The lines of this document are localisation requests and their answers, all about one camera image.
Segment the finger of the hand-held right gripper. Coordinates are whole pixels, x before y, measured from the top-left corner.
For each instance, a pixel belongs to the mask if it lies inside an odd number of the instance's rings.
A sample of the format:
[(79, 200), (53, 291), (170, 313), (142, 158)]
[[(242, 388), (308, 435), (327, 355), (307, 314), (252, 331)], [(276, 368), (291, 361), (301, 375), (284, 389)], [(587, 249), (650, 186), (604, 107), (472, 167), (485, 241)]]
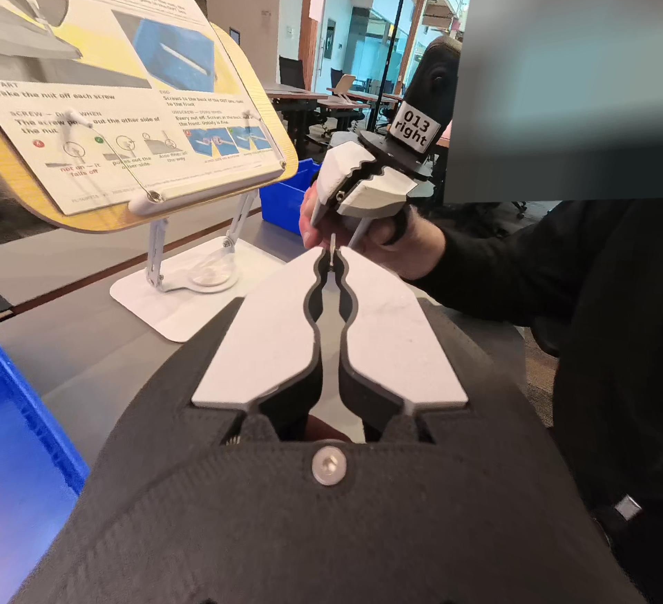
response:
[(361, 180), (337, 207), (342, 217), (379, 219), (395, 216), (419, 183), (393, 168)]
[(344, 191), (346, 197), (361, 180), (380, 173), (383, 168), (384, 165), (357, 142), (349, 141), (329, 148), (317, 178), (317, 198), (311, 223), (318, 225), (327, 213), (337, 213), (338, 191)]

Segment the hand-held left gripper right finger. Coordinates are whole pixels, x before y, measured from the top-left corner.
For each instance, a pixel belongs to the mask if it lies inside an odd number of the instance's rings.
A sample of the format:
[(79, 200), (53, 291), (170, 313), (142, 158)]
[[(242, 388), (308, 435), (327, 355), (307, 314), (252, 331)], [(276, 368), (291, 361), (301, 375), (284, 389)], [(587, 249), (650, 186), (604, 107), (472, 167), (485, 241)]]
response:
[(466, 408), (468, 394), (407, 284), (348, 246), (336, 251), (336, 283), (345, 322), (339, 395), (369, 440), (396, 416)]

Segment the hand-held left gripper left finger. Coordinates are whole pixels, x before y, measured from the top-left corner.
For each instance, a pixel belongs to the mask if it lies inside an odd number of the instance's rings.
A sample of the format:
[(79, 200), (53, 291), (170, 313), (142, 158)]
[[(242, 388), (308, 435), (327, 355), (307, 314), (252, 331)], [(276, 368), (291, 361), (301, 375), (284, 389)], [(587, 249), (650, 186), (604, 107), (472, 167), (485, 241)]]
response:
[(278, 434), (303, 425), (323, 386), (324, 249), (315, 247), (243, 300), (192, 395), (197, 408), (262, 414)]

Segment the blue plastic bin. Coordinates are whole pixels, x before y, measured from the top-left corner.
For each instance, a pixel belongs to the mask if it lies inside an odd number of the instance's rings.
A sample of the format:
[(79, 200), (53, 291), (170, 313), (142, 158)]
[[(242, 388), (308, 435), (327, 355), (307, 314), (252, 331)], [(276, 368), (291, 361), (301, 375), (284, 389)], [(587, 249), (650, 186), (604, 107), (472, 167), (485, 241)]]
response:
[(69, 518), (89, 474), (74, 444), (1, 351), (1, 602)]
[(304, 194), (316, 179), (321, 165), (312, 159), (299, 161), (295, 175), (259, 190), (262, 219), (295, 235), (300, 234), (300, 208)]

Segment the person's right forearm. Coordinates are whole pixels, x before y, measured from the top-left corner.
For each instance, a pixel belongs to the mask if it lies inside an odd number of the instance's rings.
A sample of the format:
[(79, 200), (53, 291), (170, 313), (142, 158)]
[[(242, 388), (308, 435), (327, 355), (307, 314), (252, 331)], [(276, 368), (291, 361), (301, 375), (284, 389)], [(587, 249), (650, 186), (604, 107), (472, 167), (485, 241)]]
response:
[(584, 216), (584, 202), (568, 201), (505, 238), (435, 228), (444, 237), (443, 252), (411, 283), (474, 318), (524, 327), (537, 318), (569, 322), (584, 278), (576, 234)]

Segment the person's right hand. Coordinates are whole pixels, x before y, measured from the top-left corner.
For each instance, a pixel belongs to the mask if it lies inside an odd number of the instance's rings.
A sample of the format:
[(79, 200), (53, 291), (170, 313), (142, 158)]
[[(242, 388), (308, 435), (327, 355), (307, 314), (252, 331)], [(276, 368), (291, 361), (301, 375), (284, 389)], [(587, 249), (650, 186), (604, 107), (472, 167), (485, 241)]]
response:
[(445, 250), (443, 232), (412, 207), (403, 211), (404, 230), (398, 239), (395, 239), (398, 231), (395, 217), (372, 220), (366, 233), (355, 244), (350, 243), (353, 232), (335, 213), (326, 213), (313, 225), (311, 219), (318, 200), (316, 185), (314, 183), (306, 190), (300, 207), (299, 229), (306, 249), (316, 246), (330, 249), (332, 236), (336, 236), (337, 246), (349, 246), (408, 281), (426, 276), (442, 258)]

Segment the dark wooden desk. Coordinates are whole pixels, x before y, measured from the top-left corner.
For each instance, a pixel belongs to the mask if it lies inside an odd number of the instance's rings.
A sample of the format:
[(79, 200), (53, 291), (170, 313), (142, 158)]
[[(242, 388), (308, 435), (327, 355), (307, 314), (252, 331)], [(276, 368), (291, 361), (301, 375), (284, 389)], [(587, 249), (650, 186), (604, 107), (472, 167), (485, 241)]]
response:
[(261, 85), (274, 109), (285, 120), (288, 136), (296, 152), (301, 154), (306, 147), (310, 127), (323, 125), (328, 119), (326, 109), (319, 104), (327, 99), (327, 95), (277, 83)]

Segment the black office chair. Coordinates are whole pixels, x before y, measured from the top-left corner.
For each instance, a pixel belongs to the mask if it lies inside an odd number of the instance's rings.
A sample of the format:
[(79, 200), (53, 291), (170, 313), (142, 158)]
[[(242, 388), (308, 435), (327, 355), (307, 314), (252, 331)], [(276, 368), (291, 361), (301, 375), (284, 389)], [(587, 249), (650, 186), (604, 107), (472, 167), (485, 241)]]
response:
[(278, 57), (280, 84), (306, 91), (304, 78), (304, 65), (300, 59), (291, 59), (280, 55)]

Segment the wooden pillar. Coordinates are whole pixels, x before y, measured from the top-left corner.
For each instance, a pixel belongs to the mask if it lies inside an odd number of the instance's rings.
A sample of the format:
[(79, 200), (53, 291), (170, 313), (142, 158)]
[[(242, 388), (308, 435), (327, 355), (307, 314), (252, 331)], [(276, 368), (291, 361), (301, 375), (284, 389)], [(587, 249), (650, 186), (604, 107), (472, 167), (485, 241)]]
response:
[(318, 53), (318, 25), (310, 19), (310, 0), (302, 0), (298, 58), (303, 61), (307, 91), (313, 89), (313, 76)]

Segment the person's black sweater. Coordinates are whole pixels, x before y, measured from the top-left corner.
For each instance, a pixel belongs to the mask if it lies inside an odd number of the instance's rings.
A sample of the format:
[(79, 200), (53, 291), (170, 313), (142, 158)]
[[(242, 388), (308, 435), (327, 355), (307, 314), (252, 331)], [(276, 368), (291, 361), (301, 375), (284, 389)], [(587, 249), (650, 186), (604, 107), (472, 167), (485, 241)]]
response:
[(532, 316), (566, 324), (554, 422), (585, 504), (662, 602), (662, 200), (568, 202), (532, 232)]

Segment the printed instruction sheet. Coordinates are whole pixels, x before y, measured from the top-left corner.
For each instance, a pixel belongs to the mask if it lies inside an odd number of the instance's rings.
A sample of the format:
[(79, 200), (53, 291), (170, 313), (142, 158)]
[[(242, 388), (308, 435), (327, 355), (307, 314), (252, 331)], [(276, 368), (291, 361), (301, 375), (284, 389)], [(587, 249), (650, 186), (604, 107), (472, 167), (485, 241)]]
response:
[(1, 0), (1, 129), (67, 217), (279, 178), (257, 100), (194, 0)]

